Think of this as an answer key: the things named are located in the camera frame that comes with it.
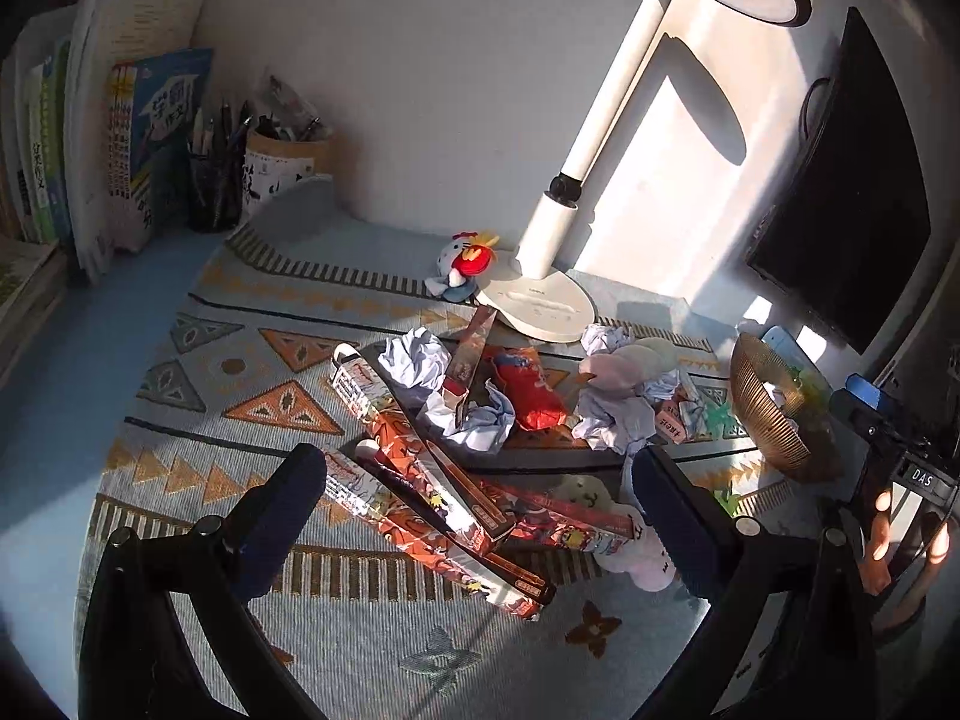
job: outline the plush toy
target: plush toy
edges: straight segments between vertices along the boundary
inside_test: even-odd
[[[425,279],[427,291],[444,300],[459,303],[476,290],[474,276],[479,276],[496,259],[493,247],[500,236],[490,232],[457,233],[443,247],[437,258],[439,278]]]
[[[633,541],[628,541],[613,555],[593,554],[597,565],[603,570],[613,574],[629,574],[634,584],[647,592],[659,592],[673,581],[676,567],[656,531],[647,525],[637,509],[614,503],[606,485],[595,476],[566,474],[560,485],[551,490],[550,497],[597,509],[598,512],[625,514],[632,519],[637,536]]]
[[[666,338],[641,338],[610,354],[580,360],[580,372],[592,374],[587,384],[610,394],[632,394],[642,382],[653,381],[680,363],[677,348]]]

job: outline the white lamp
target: white lamp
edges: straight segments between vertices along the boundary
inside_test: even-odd
[[[716,1],[781,26],[803,25],[812,10],[812,0]],[[642,1],[560,173],[536,204],[517,251],[501,256],[478,277],[477,299],[531,338],[569,343],[593,322],[587,295],[552,264],[577,213],[584,180],[630,98],[669,4],[670,0]]]

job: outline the gray flower motif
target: gray flower motif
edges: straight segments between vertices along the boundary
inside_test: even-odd
[[[423,652],[408,655],[400,661],[400,668],[430,678],[430,685],[441,695],[450,693],[457,686],[457,674],[480,661],[480,655],[469,650],[458,650],[450,640],[450,634],[435,626],[427,639]]]

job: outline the chicken plush toy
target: chicken plush toy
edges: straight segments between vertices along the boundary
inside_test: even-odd
[[[437,258],[439,277],[425,279],[427,291],[451,303],[459,303],[473,295],[479,276],[496,259],[493,247],[500,236],[490,232],[457,233],[443,247]]]

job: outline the long box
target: long box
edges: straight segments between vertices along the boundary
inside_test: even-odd
[[[536,619],[555,587],[500,555],[471,554],[430,527],[361,466],[337,451],[326,454],[325,495],[373,525],[387,541],[440,576],[483,594],[523,619]]]
[[[443,519],[460,546],[486,555],[517,523],[484,495],[440,447],[424,442],[400,403],[360,353],[341,343],[333,353],[333,389],[380,445],[390,467]]]
[[[546,546],[613,555],[635,535],[634,522],[624,514],[597,512],[542,493],[478,481],[501,508],[517,518],[511,536]]]

